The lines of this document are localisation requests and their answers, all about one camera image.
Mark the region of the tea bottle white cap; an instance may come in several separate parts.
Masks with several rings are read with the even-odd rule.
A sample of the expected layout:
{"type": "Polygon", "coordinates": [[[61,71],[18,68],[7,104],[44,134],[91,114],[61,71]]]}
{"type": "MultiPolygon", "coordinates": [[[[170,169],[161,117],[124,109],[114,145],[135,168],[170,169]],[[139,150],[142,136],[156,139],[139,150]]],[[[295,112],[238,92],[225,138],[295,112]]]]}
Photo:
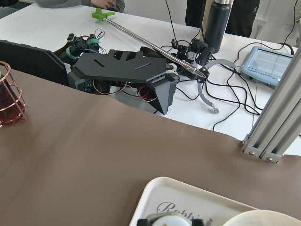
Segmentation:
{"type": "Polygon", "coordinates": [[[180,213],[166,212],[149,214],[137,220],[137,226],[204,226],[202,219],[188,220],[180,213]]]}

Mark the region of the white rectangular tray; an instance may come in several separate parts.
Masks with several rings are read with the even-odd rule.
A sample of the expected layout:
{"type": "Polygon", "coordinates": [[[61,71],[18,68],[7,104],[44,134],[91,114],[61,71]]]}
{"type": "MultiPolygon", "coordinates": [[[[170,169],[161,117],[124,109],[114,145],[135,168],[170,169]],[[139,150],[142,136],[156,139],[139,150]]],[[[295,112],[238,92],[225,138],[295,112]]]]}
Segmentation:
{"type": "Polygon", "coordinates": [[[223,226],[243,212],[258,210],[184,182],[158,177],[145,187],[130,225],[149,214],[176,212],[188,220],[202,219],[206,226],[223,226]]]}

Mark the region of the black device on table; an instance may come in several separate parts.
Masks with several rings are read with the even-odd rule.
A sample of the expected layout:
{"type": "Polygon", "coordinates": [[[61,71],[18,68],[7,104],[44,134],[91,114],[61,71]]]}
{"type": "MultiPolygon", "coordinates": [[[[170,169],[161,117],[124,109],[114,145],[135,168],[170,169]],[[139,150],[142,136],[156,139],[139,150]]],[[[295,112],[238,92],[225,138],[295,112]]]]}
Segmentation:
{"type": "Polygon", "coordinates": [[[87,93],[110,93],[112,86],[136,88],[137,97],[162,114],[172,105],[176,84],[175,65],[154,53],[111,49],[108,54],[84,53],[67,74],[70,87],[87,93]]]}

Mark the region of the metal grabber stick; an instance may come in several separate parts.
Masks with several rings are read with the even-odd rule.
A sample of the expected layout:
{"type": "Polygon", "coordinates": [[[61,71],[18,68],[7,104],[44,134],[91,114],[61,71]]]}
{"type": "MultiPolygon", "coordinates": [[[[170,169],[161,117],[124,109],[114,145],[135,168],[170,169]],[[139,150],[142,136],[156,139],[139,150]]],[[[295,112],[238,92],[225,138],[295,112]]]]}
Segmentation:
{"type": "Polygon", "coordinates": [[[142,38],[141,36],[133,33],[132,31],[126,29],[125,27],[115,23],[114,21],[108,19],[108,16],[114,15],[115,12],[108,12],[103,13],[101,8],[96,8],[95,12],[92,13],[92,18],[106,21],[110,23],[115,28],[119,29],[120,31],[124,32],[125,34],[133,37],[134,39],[138,40],[139,42],[146,44],[146,46],[151,47],[153,50],[161,53],[163,56],[165,56],[167,59],[171,60],[174,63],[179,64],[182,66],[186,71],[192,73],[195,75],[195,80],[197,80],[198,83],[198,93],[201,99],[204,103],[206,103],[208,106],[210,106],[215,113],[219,113],[219,109],[211,102],[209,101],[202,93],[202,85],[201,83],[205,83],[207,78],[209,77],[210,73],[208,69],[216,64],[223,64],[227,65],[230,68],[235,68],[235,64],[229,60],[226,59],[218,59],[218,60],[212,60],[209,63],[207,63],[205,66],[197,66],[197,64],[190,64],[188,62],[182,61],[176,57],[174,57],[172,54],[168,53],[167,51],[163,50],[162,48],[156,46],[155,44],[151,43],[150,41],[142,38]]]}

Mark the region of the dark water bottle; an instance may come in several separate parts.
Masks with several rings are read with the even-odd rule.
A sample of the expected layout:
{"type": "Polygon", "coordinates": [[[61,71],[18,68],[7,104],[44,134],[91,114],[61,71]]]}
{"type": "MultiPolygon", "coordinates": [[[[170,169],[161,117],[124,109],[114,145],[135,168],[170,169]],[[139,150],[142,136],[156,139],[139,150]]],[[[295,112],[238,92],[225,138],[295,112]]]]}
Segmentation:
{"type": "Polygon", "coordinates": [[[213,53],[220,50],[223,36],[231,11],[230,0],[214,0],[211,4],[205,32],[205,42],[214,48],[213,53]]]}

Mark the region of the teach pendant tablet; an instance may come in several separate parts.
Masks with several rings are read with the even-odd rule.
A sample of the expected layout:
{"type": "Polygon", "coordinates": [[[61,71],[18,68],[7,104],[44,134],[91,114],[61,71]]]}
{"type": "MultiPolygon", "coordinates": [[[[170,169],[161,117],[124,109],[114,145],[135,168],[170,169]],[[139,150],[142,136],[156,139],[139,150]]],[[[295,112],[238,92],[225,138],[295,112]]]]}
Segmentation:
{"type": "Polygon", "coordinates": [[[263,47],[253,47],[245,58],[241,75],[271,87],[276,87],[293,55],[263,47]]]}

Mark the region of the white plate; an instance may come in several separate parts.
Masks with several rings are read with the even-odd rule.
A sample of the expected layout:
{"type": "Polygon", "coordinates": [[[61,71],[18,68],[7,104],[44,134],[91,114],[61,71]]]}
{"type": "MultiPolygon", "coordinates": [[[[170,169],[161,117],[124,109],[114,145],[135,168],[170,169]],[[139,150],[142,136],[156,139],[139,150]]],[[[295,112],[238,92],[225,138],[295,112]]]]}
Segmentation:
{"type": "Polygon", "coordinates": [[[224,226],[300,226],[301,221],[289,215],[270,211],[252,210],[238,214],[224,226]]]}

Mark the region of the aluminium frame post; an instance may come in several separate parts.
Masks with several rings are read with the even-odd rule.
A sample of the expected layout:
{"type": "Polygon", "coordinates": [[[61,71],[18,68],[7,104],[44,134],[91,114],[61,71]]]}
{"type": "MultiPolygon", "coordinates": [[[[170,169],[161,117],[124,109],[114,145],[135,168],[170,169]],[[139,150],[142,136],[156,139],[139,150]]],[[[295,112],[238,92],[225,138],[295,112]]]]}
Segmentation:
{"type": "Polygon", "coordinates": [[[301,133],[301,48],[243,141],[245,154],[277,163],[301,133]]]}

